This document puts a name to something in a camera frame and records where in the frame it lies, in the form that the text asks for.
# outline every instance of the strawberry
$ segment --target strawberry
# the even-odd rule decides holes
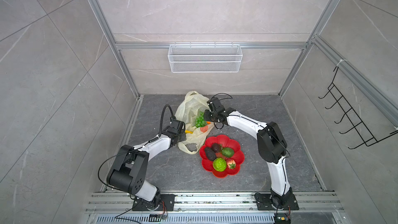
[[[226,166],[228,167],[228,169],[235,169],[236,168],[235,160],[233,160],[231,158],[227,158],[226,159]]]

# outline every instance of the white wire basket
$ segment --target white wire basket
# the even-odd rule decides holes
[[[168,58],[173,73],[238,72],[242,50],[237,44],[173,44]]]

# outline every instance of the table surface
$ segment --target table surface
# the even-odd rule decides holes
[[[184,95],[144,95],[129,145],[141,144],[154,137],[159,130],[163,106],[169,104],[175,112],[183,100]],[[222,103],[226,108],[232,107],[258,121],[277,123],[291,154],[285,163],[293,191],[321,191],[310,160],[279,96],[233,95],[233,99],[223,100]],[[169,118],[167,111],[164,126]],[[199,153],[190,155],[178,147],[172,147],[148,163],[146,179],[161,190],[169,191],[269,191],[271,178],[266,162],[258,153],[257,141],[246,132],[230,126],[221,130],[213,128],[209,136],[219,134],[238,141],[245,154],[245,161],[237,175],[216,178],[202,168]]]

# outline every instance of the cable tie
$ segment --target cable tie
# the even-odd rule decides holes
[[[340,62],[342,62],[342,61],[348,61],[348,60],[340,59],[340,61],[339,61],[339,62],[337,63],[337,65],[336,65],[336,67],[338,67],[339,64],[340,64]]]

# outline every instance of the yellow plastic bag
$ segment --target yellow plastic bag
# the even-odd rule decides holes
[[[202,132],[200,128],[195,127],[194,123],[196,120],[196,116],[198,112],[204,112],[206,109],[209,109],[207,105],[207,101],[209,98],[199,94],[196,91],[191,91],[185,95],[184,101],[179,105],[176,111],[176,118],[179,121],[185,122],[185,129],[191,131],[193,133],[187,133],[187,140],[178,143],[178,147],[183,152],[188,154],[196,154],[200,147],[205,143],[206,137],[213,129],[212,124],[208,124],[208,129],[206,132]],[[190,151],[189,147],[195,147],[196,150]]]

